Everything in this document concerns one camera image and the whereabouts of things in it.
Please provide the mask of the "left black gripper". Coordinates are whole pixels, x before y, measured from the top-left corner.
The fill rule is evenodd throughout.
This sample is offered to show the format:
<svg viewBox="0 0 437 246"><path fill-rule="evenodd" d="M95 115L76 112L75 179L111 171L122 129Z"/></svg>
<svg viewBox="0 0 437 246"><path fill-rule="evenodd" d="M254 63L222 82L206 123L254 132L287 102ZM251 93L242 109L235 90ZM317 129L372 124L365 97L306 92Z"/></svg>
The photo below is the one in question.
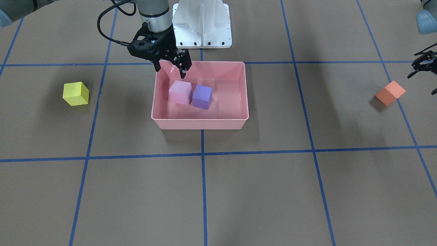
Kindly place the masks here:
<svg viewBox="0 0 437 246"><path fill-rule="evenodd" d="M409 75L407 76L408 79L410 79L412 76L414 76L415 74L417 74L418 72L421 72L421 71L429 71L429 72L432 72L434 74L437 73L436 52L421 51L421 52L414 54L414 56L418 56L418 57L411 64L413 71L411 73L409 73ZM437 94L437 88L432 90L432 92L431 92L431 95L436 95L436 94Z"/></svg>

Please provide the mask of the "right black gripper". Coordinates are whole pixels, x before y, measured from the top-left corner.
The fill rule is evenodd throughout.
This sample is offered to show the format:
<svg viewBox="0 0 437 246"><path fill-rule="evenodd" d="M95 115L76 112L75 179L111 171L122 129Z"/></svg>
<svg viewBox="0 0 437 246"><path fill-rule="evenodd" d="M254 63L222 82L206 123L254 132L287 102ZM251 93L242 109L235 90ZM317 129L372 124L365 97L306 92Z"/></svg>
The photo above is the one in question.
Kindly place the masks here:
<svg viewBox="0 0 437 246"><path fill-rule="evenodd" d="M161 70L161 59L169 60L179 70L181 79L192 66L189 50L176 47L173 25L164 31L153 32L148 23L143 23L127 50L134 57L152 62L155 72Z"/></svg>

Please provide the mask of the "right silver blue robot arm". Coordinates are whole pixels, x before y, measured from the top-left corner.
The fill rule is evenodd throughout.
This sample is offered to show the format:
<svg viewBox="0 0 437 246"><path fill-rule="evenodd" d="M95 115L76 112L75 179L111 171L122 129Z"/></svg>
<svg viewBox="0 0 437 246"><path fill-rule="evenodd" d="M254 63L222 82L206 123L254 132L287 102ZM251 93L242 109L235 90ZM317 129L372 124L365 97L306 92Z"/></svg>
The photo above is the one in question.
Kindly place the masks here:
<svg viewBox="0 0 437 246"><path fill-rule="evenodd" d="M52 0L2 0L0 2L1 27L12 25L15 21L36 12L44 6L52 4ZM101 12L97 18L97 31L113 43L127 48L131 56L150 61L156 72L161 69L160 61L166 60L175 66L182 79L191 68L192 60L187 49L179 49L170 5L167 0L113 0L112 5ZM122 11L122 5L132 3L133 12L123 14L133 16L139 13L142 19L141 28L131 42L120 41L105 35L101 29L103 16L114 9Z"/></svg>

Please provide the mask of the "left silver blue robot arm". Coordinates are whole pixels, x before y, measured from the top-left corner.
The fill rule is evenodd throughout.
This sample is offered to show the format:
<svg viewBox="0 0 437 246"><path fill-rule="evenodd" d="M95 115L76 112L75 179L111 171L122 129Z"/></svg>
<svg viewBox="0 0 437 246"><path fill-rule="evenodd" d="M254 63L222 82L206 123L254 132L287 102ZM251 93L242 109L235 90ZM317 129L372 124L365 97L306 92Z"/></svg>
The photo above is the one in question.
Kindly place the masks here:
<svg viewBox="0 0 437 246"><path fill-rule="evenodd" d="M422 10L416 14L417 31L421 35L437 32L437 1L422 0ZM412 72L407 76L410 79L418 72L431 72L437 74L437 53L432 48L436 43L414 54L416 57L411 63Z"/></svg>

